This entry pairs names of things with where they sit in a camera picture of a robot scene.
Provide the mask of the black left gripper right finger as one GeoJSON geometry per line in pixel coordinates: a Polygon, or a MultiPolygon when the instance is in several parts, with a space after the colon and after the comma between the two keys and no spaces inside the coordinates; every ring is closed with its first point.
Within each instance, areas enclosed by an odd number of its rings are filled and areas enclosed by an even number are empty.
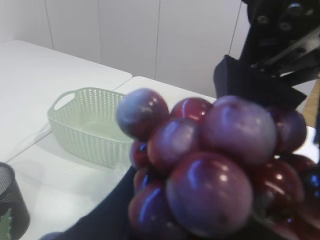
{"type": "Polygon", "coordinates": [[[307,95],[225,55],[215,67],[213,83],[217,98],[238,96],[263,107],[296,109],[307,95]]]}

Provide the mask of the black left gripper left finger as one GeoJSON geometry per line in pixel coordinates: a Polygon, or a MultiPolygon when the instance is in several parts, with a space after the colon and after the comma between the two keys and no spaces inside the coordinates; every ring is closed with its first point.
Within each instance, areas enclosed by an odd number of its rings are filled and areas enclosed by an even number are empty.
{"type": "Polygon", "coordinates": [[[128,240],[128,206],[134,196],[134,176],[130,167],[113,191],[89,214],[61,234],[62,240],[128,240]]]}

